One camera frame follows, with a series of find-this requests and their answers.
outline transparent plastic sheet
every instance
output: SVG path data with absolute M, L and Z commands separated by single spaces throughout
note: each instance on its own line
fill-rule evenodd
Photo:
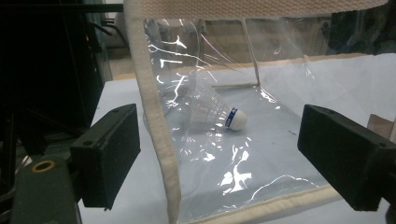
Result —
M 361 14 L 355 13 L 357 26 Z M 337 33 L 344 32 L 332 22 L 343 16 L 145 21 L 177 151 L 179 223 L 326 185 L 296 146 L 305 104 L 329 107 L 363 126 L 372 113 L 394 119 L 395 56 L 364 55 L 393 48 L 392 39 L 383 36 L 391 34 L 378 34 L 387 25 L 375 22 L 374 30 L 352 32 L 335 45 Z M 226 105 L 245 111 L 242 131 L 196 121 L 202 112 L 196 96 L 210 86 Z

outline beige fabric strap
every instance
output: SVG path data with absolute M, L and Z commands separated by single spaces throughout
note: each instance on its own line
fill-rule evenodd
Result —
M 378 7 L 388 0 L 142 0 L 151 19 L 233 19 L 299 16 Z
M 306 206 L 311 203 L 330 200 L 337 196 L 340 197 L 337 191 L 335 191 L 335 189 L 333 189 L 330 185 L 326 185 L 317 189 L 302 191 L 261 203 L 255 203 L 245 208 L 233 210 L 232 212 L 222 213 L 213 217 L 202 218 L 191 222 L 191 224 L 245 223 L 294 207 Z
M 172 138 L 163 117 L 156 80 L 151 69 L 143 19 L 139 17 L 139 2 L 138 0 L 125 1 L 125 21 L 137 83 L 148 121 L 148 129 L 163 175 L 169 223 L 177 223 L 181 198 L 177 157 L 173 149 Z

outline clear plastic bag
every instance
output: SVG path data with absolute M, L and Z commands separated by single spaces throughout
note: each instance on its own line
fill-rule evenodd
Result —
M 297 149 L 305 104 L 329 107 L 364 126 L 372 113 L 394 119 L 395 50 L 366 55 L 395 45 L 388 33 L 394 26 L 379 13 L 388 10 L 389 5 L 351 15 L 144 21 L 177 155 L 179 223 L 326 186 Z M 340 37 L 346 17 L 356 19 L 348 29 L 353 32 Z M 365 18 L 374 21 L 361 25 Z M 216 93 L 209 94 L 209 109 L 197 109 L 197 88 Z M 221 107 L 217 102 L 243 110 L 246 127 L 233 131 L 218 120 L 197 121 Z

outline shuttlecock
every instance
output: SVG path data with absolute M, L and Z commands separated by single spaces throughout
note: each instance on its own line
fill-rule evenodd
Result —
M 191 106 L 192 125 L 216 125 L 239 131 L 247 121 L 248 117 L 242 110 L 229 107 L 209 84 L 196 78 Z

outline white surface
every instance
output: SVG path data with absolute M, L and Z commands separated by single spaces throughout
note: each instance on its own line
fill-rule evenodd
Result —
M 82 221 L 90 223 L 167 223 L 163 180 L 154 149 L 142 117 L 140 95 L 134 79 L 107 82 L 94 122 L 106 112 L 121 105 L 135 103 L 139 116 L 142 152 L 126 177 L 111 211 L 85 208 L 79 204 Z M 381 203 L 379 212 L 354 212 L 344 201 L 337 201 L 303 212 L 289 212 L 263 219 L 265 223 L 385 223 L 388 203 Z

